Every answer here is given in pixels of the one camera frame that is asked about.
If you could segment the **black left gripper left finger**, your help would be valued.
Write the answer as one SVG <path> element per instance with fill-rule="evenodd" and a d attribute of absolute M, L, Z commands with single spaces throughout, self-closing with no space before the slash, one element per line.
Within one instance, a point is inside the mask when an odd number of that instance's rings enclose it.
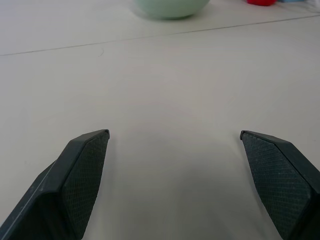
<path fill-rule="evenodd" d="M 109 139 L 109 130 L 102 129 L 70 140 L 0 226 L 0 240 L 82 240 Z"/>

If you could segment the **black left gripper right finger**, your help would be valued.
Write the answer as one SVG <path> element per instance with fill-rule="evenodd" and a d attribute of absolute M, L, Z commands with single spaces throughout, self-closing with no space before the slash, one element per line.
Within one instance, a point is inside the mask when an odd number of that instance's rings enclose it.
<path fill-rule="evenodd" d="M 320 171 L 289 141 L 243 130 L 258 196 L 282 240 L 320 240 Z"/>

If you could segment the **red object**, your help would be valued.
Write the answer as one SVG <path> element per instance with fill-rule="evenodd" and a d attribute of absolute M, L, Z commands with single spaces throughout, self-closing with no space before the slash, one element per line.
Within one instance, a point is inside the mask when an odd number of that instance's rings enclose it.
<path fill-rule="evenodd" d="M 250 5 L 269 7 L 277 2 L 277 0 L 245 0 Z"/>

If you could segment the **pale green bowl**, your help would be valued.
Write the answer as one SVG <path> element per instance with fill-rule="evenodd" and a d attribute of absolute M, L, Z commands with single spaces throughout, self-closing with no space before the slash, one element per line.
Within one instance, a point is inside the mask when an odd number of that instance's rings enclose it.
<path fill-rule="evenodd" d="M 181 19 L 201 11 L 210 0 L 133 0 L 145 14 L 157 19 Z"/>

